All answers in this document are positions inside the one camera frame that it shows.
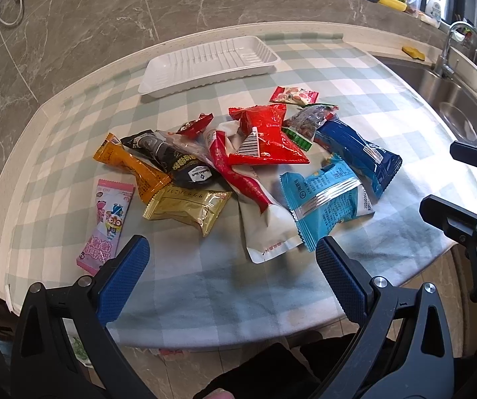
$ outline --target marble wall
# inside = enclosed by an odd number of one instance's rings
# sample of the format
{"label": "marble wall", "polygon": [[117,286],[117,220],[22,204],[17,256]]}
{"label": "marble wall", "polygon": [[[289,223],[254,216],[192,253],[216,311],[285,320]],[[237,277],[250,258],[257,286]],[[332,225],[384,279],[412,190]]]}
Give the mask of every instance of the marble wall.
{"label": "marble wall", "polygon": [[[41,103],[88,73],[160,41],[223,26],[327,21],[440,46],[443,33],[366,0],[24,0],[20,25],[0,25],[0,173]],[[0,0],[7,21],[14,0]]]}

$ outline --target orange snack package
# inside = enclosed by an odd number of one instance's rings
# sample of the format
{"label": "orange snack package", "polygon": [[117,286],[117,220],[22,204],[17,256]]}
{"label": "orange snack package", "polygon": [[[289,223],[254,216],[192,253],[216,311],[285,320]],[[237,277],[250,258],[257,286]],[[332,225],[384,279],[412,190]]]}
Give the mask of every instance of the orange snack package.
{"label": "orange snack package", "polygon": [[112,133],[107,135],[93,158],[133,174],[137,180],[139,196],[145,204],[148,204],[153,196],[171,181],[164,172],[126,152],[120,140]]}

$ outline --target metal screw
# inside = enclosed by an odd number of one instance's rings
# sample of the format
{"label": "metal screw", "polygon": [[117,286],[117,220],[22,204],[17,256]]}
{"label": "metal screw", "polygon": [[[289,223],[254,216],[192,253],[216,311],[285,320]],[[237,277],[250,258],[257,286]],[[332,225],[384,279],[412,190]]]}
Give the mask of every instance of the metal screw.
{"label": "metal screw", "polygon": [[90,276],[81,276],[78,279],[78,285],[80,285],[82,288],[88,287],[93,281],[93,278]]}
{"label": "metal screw", "polygon": [[30,285],[30,292],[31,293],[38,293],[39,291],[41,291],[41,282],[35,282],[34,284],[31,284]]}
{"label": "metal screw", "polygon": [[423,289],[425,289],[429,294],[434,294],[436,291],[436,286],[431,284],[431,282],[426,282],[423,285]]}
{"label": "metal screw", "polygon": [[387,286],[388,284],[388,281],[381,277],[381,276],[377,276],[376,278],[373,279],[373,283],[375,284],[376,287],[378,288],[384,288]]}

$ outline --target yellow sponge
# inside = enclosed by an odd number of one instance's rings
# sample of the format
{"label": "yellow sponge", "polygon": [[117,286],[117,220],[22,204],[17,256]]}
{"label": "yellow sponge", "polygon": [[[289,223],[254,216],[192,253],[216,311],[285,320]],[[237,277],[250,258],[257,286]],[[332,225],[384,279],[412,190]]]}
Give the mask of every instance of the yellow sponge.
{"label": "yellow sponge", "polygon": [[404,46],[401,49],[404,53],[410,55],[414,60],[421,60],[425,61],[425,54],[423,52],[418,51],[416,48],[410,46]]}

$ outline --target bottle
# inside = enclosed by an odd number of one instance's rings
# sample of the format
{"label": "bottle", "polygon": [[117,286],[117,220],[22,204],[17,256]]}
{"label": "bottle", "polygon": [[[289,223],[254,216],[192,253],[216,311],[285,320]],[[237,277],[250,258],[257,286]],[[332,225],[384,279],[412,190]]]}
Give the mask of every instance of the bottle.
{"label": "bottle", "polygon": [[442,20],[442,2],[441,0],[429,0],[425,6],[425,13],[435,19],[439,24]]}

